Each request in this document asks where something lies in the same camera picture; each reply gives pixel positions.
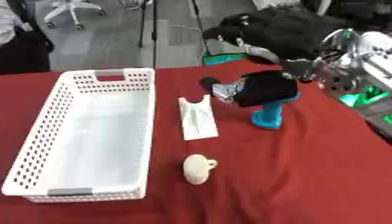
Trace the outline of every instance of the tiled floor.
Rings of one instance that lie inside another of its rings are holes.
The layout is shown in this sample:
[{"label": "tiled floor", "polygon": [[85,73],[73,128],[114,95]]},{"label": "tiled floor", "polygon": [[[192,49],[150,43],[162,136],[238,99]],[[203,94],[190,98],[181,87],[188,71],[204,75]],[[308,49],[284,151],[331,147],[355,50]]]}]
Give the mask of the tiled floor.
[{"label": "tiled floor", "polygon": [[[158,0],[159,67],[187,67],[200,63],[203,51],[200,32],[179,26],[197,28],[192,0]],[[52,53],[53,70],[95,69],[105,67],[151,67],[152,64],[152,8],[145,23],[144,48],[137,46],[141,12],[125,10],[115,0],[92,0],[107,12],[100,17],[94,10],[79,10],[85,31],[76,31],[69,14],[53,22],[56,28],[47,29],[43,16],[52,8],[47,0],[37,2],[38,20],[57,46]],[[252,0],[196,0],[205,28],[216,25],[225,16],[253,11]],[[214,53],[237,52],[231,45],[210,41]]]}]

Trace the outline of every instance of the cup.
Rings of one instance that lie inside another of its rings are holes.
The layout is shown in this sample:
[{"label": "cup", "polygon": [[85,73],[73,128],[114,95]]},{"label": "cup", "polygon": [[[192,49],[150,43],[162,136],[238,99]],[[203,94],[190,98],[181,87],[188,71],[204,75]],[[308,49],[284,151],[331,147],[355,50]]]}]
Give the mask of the cup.
[{"label": "cup", "polygon": [[183,163],[184,177],[193,185],[201,185],[208,180],[210,170],[218,165],[213,159],[200,154],[193,154]]}]

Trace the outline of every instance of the basket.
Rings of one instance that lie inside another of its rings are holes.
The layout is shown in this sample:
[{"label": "basket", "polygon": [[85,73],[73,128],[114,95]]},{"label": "basket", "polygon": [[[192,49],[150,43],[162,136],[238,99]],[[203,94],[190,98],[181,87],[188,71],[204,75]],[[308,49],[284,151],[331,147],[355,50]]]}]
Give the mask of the basket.
[{"label": "basket", "polygon": [[[97,76],[123,80],[99,81]],[[149,68],[63,73],[3,184],[40,202],[145,196],[155,109]]]}]

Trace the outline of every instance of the metal stand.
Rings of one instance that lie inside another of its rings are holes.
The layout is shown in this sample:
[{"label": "metal stand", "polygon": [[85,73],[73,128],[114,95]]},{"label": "metal stand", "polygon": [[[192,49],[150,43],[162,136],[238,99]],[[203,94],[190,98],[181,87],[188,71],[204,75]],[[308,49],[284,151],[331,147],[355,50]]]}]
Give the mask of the metal stand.
[{"label": "metal stand", "polygon": [[[199,10],[199,6],[196,4],[196,0],[192,0],[192,5],[193,5],[194,14],[196,15],[196,19],[198,21],[199,28],[201,30],[201,33],[203,33],[204,32],[203,24],[201,23],[200,10]],[[203,45],[206,48],[206,56],[211,56],[212,54],[210,48],[208,47],[207,41],[204,38],[201,39],[203,40]]]},{"label": "metal stand", "polygon": [[[144,26],[145,26],[145,13],[147,11],[147,1],[143,0],[142,3],[142,21],[140,25],[140,35],[139,35],[139,47],[143,47],[143,39],[144,39]],[[152,19],[152,34],[151,38],[154,42],[154,50],[152,54],[152,66],[155,68],[157,66],[157,53],[158,53],[158,0],[154,0],[153,2],[153,19]]]}]

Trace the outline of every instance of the red tablecloth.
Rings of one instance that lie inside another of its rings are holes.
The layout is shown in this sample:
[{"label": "red tablecloth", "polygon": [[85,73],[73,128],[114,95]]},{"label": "red tablecloth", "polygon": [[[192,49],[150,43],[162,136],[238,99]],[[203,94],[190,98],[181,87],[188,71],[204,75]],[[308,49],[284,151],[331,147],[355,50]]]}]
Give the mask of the red tablecloth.
[{"label": "red tablecloth", "polygon": [[[200,77],[233,81],[260,68],[238,61],[157,71],[146,199],[36,205],[0,196],[0,223],[392,223],[392,149],[314,84],[301,86],[301,98],[283,106],[280,130],[258,129],[249,109],[214,100],[220,136],[183,141],[178,98],[200,100]],[[57,77],[0,77],[1,179]],[[191,153],[219,161],[204,185],[182,177],[181,163]]]}]

